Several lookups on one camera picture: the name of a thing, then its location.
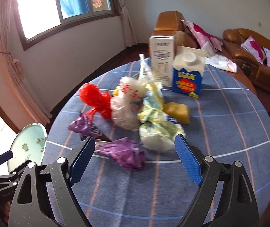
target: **milk carton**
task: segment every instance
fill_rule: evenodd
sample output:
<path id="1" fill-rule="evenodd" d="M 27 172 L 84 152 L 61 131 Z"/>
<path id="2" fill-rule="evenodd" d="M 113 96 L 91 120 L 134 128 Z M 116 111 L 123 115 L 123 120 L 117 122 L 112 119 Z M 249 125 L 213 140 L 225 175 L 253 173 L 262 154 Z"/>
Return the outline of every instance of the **milk carton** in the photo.
<path id="1" fill-rule="evenodd" d="M 163 86 L 172 86 L 172 63 L 174 59 L 174 37 L 151 36 L 150 53 L 152 71 Z"/>
<path id="2" fill-rule="evenodd" d="M 199 97 L 204 75 L 206 52 L 204 50 L 177 46 L 173 66 L 172 91 Z"/>

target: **window frame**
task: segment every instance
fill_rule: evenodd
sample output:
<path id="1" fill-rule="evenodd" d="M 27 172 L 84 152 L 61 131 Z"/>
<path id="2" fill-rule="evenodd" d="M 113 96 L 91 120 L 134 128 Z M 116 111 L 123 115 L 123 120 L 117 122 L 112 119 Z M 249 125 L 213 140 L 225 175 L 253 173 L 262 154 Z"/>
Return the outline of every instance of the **window frame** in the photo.
<path id="1" fill-rule="evenodd" d="M 13 9 L 13 14 L 14 14 L 14 19 L 15 19 L 17 32 L 18 32 L 19 39 L 20 39 L 23 50 L 25 51 L 28 48 L 32 47 L 33 45 L 41 42 L 42 40 L 44 40 L 44 39 L 46 39 L 46 38 L 48 38 L 48 37 L 50 37 L 58 32 L 64 31 L 68 28 L 71 28 L 71 27 L 74 27 L 77 25 L 81 25 L 81 24 L 84 24 L 87 22 L 91 22 L 94 20 L 98 20 L 98 19 L 119 16 L 120 9 L 119 9 L 119 5 L 118 5 L 118 1 L 117 0 L 109 0 L 109 2 L 110 2 L 110 7 L 111 7 L 110 10 L 102 10 L 102 11 L 93 12 L 93 5 L 90 3 L 90 4 L 88 4 L 88 6 L 90 6 L 89 13 L 84 13 L 84 14 L 80 14 L 80 15 L 76 15 L 76 16 L 72 16 L 72 17 L 63 19 L 59 0 L 56 0 L 57 11 L 60 11 L 60 13 L 58 12 L 59 18 L 60 18 L 60 25 L 57 25 L 57 26 L 50 28 L 46 31 L 43 31 L 30 39 L 27 39 L 25 37 L 24 32 L 23 32 L 23 27 L 22 27 L 21 20 L 20 20 L 20 15 L 19 15 L 19 10 L 18 10 L 18 2 L 17 2 L 17 0 L 12 0 L 12 9 Z"/>

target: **blue carton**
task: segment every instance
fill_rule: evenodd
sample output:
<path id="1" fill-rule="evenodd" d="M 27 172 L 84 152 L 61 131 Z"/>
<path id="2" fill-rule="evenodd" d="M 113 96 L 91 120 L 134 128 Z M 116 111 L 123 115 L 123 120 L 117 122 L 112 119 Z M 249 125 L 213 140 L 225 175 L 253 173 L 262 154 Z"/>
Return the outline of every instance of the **blue carton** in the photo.
<path id="1" fill-rule="evenodd" d="M 204 75 L 206 52 L 204 50 L 177 46 L 173 63 L 172 91 L 199 97 Z"/>

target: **screw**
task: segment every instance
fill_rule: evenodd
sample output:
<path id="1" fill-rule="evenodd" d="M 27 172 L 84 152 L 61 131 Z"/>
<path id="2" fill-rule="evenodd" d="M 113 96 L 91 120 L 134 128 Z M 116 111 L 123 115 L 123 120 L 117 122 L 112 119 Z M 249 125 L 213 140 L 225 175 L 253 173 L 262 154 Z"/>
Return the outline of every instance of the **screw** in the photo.
<path id="1" fill-rule="evenodd" d="M 30 162 L 29 164 L 28 164 L 28 168 L 32 168 L 32 167 L 34 167 L 35 166 L 35 162 Z"/>
<path id="2" fill-rule="evenodd" d="M 206 156 L 204 159 L 207 162 L 212 162 L 213 161 L 213 157 L 212 156 Z"/>
<path id="3" fill-rule="evenodd" d="M 57 159 L 57 163 L 58 164 L 62 164 L 62 163 L 64 163 L 66 161 L 66 158 L 65 157 L 59 157 L 58 159 Z"/>
<path id="4" fill-rule="evenodd" d="M 242 166 L 242 164 L 241 164 L 241 162 L 240 162 L 240 161 L 235 161 L 235 166 L 237 166 L 237 167 L 241 167 L 241 166 Z"/>

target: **window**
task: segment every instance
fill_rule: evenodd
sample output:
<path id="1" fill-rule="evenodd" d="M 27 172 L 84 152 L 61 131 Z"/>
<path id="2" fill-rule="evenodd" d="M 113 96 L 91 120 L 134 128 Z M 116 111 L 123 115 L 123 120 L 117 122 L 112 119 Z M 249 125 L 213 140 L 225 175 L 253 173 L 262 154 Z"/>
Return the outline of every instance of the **window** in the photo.
<path id="1" fill-rule="evenodd" d="M 114 0 L 16 0 L 15 20 L 24 50 L 74 25 L 117 16 Z"/>

